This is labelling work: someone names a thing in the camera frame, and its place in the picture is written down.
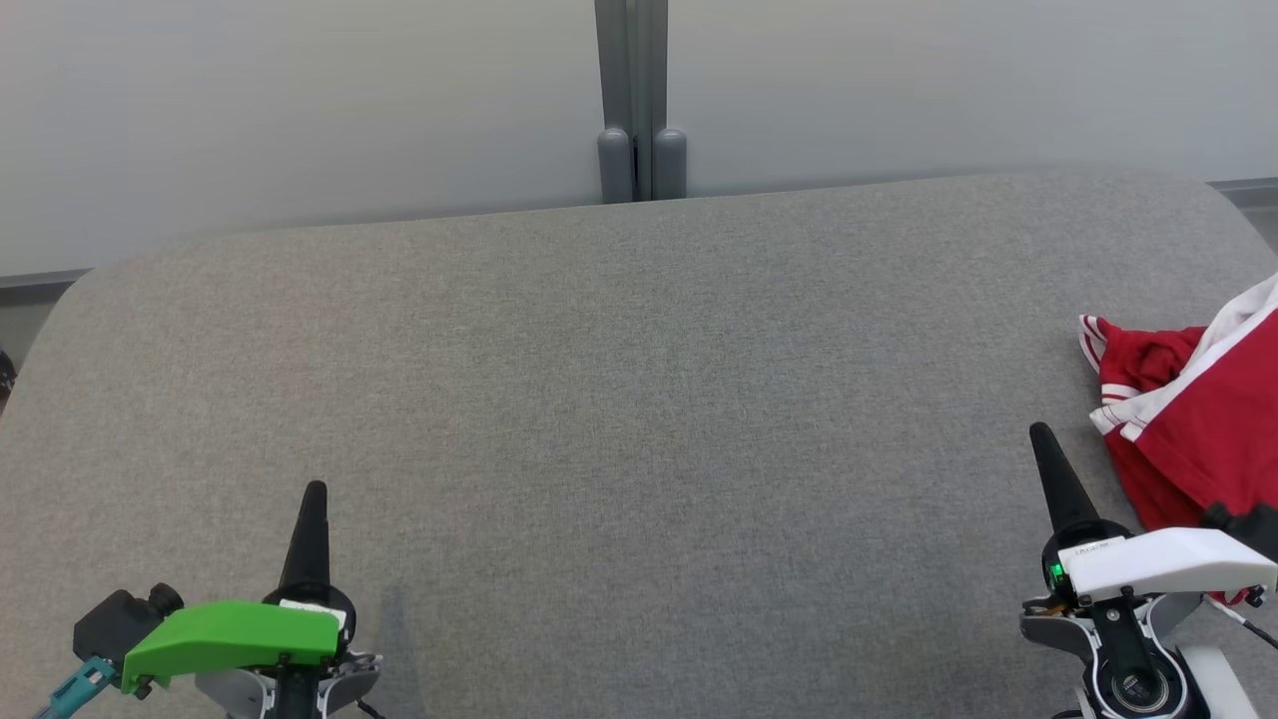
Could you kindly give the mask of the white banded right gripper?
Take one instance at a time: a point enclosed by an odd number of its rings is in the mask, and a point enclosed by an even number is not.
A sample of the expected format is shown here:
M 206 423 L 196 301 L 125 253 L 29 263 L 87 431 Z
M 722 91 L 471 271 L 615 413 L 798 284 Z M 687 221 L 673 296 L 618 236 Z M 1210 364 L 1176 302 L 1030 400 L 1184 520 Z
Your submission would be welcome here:
M 1099 513 L 1045 421 L 1028 429 L 1053 533 L 1095 522 Z M 1277 564 L 1214 527 L 1164 527 L 1136 536 L 1097 538 L 1052 552 L 1045 581 L 1059 595 L 1108 602 L 1153 593 L 1273 590 Z

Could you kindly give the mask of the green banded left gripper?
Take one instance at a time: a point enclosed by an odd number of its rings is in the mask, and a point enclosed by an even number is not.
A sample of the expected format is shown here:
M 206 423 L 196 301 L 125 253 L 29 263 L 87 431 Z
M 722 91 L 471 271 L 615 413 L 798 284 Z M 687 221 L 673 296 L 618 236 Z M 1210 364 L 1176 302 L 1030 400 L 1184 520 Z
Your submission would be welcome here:
M 331 586 L 327 487 L 308 481 L 279 587 L 262 602 L 207 602 L 175 610 L 121 664 L 121 692 L 144 681 L 273 665 L 332 665 L 348 650 L 357 609 Z

